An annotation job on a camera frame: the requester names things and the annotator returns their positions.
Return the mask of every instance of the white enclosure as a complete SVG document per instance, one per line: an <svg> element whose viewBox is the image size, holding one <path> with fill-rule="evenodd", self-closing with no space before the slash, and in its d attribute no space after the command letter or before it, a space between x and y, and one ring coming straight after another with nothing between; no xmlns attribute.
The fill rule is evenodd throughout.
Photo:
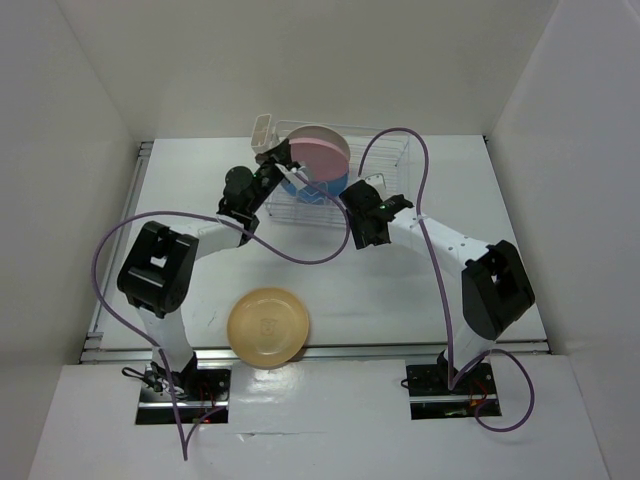
<svg viewBox="0 0 640 480"><path fill-rule="evenodd" d="M523 469L523 478L637 478L639 52L639 0L5 2L0 476L249 478L253 458L267 477L290 478L315 466L308 447L329 449L345 469L325 460L307 478L514 478ZM376 362L286 367L274 376L298 382L299 395L274 394L275 403L236 383L233 422L196 434L189 464L181 462L173 427L133 425L137 385L122 383L119 364L92 363L147 361L149 351L104 312L92 316L94 245L123 209L202 211L212 202L215 213L223 172L252 161L248 139L232 137L247 137L264 112L416 129L432 145L425 209L478 238L517 241L539 307L503 339L539 389L526 428L499 439L472 419L406 422L397 414L405 392L396 384L378 391L376 383L399 381L400 360L378 362L379 377L370 370ZM140 143L154 140L139 157ZM421 160L418 150L412 155ZM296 247L282 233L291 227L264 227L282 246ZM131 238L123 237L113 265ZM245 261L261 258L250 248ZM383 320L397 298L370 294L351 330L338 330L346 300L333 310L307 300L324 322L310 346L424 344L432 350L420 354L440 351L444 328L432 271L398 252L397 270L376 264L375 252L367 255L366 267L346 255L322 275L342 268L341 278L364 276L368 284L329 289L359 297L393 279L411 306L389 328ZM101 267L108 274L107 260ZM307 279L269 262L265 282L307 295ZM197 336L204 358L217 361L228 351L226 313L218 319L222 330L203 326L208 319L196 307L208 301L216 277L196 274L201 292L192 299L187 333ZM113 271L105 278L114 296ZM413 279L428 293L412 290ZM251 286L232 279L224 294ZM447 288L457 287L449 281ZM126 308L121 298L113 301ZM376 301L381 309L371 307ZM253 375L243 368L234 366L234 378ZM504 359L494 368L505 417L515 419L525 408L524 382ZM311 377L320 383L301 380ZM314 390L324 384L337 389L334 396ZM367 394L376 400L359 408L358 396ZM340 395L346 400L337 402ZM283 408L290 417L277 422ZM389 434L377 437L382 429ZM402 438L412 446L401 450ZM456 448L460 461L445 461ZM382 450L401 460L371 460ZM161 461L146 469L154 457ZM417 458L432 470L422 471ZM360 468L366 460L371 464ZM471 462L484 467L472 470Z"/></svg>

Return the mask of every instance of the white wall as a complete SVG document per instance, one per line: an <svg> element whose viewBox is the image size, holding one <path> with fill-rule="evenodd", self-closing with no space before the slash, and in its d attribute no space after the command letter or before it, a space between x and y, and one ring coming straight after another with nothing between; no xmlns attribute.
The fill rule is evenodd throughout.
<svg viewBox="0 0 640 480"><path fill-rule="evenodd" d="M139 139L256 115L487 133L556 0L58 0Z"/></svg>
<svg viewBox="0 0 640 480"><path fill-rule="evenodd" d="M612 477L637 478L640 17L627 0L560 1L489 146L552 345Z"/></svg>
<svg viewBox="0 0 640 480"><path fill-rule="evenodd" d="M26 478L135 144L53 0L0 6L0 478Z"/></svg>

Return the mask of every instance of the black metal base plate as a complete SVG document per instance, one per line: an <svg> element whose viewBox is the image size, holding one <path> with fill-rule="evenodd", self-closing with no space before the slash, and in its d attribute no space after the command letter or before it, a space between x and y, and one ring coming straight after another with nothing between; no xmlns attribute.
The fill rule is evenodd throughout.
<svg viewBox="0 0 640 480"><path fill-rule="evenodd" d="M214 406L223 407L211 415L204 423L228 423L229 420L229 386L231 370L199 369L200 385L198 392L178 399L178 411L182 423L194 423L198 418L209 413ZM144 383L140 390L136 425L168 425L175 424L171 396L168 391L155 392Z"/></svg>
<svg viewBox="0 0 640 480"><path fill-rule="evenodd" d="M403 386L409 390L411 419L473 417L481 403L487 403L479 415L500 416L493 370L481 363L450 391L438 376L437 366L408 365Z"/></svg>

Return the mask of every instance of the pink plate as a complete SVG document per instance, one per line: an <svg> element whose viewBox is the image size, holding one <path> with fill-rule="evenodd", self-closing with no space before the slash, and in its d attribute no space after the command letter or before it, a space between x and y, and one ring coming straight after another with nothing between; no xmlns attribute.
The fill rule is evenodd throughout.
<svg viewBox="0 0 640 480"><path fill-rule="evenodd" d="M329 182L346 174L349 158L331 142L317 138L294 138L290 140L291 158L307 166L316 182Z"/></svg>

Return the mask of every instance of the blue bowl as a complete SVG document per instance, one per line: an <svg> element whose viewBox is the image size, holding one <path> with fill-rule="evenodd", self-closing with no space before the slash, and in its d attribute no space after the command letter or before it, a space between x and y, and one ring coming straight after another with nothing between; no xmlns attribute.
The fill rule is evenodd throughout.
<svg viewBox="0 0 640 480"><path fill-rule="evenodd" d="M328 182L313 182L313 185L317 185L319 188L326 190L334 197L340 195L345 188L347 188L347 182L349 180L349 172L345 173L342 177L336 178L335 180L331 180ZM313 187L304 187L302 190L296 191L296 187L293 184L282 185L282 188L291 195L292 197L297 197L303 203L308 203L311 205L324 205L326 195L320 193Z"/></svg>

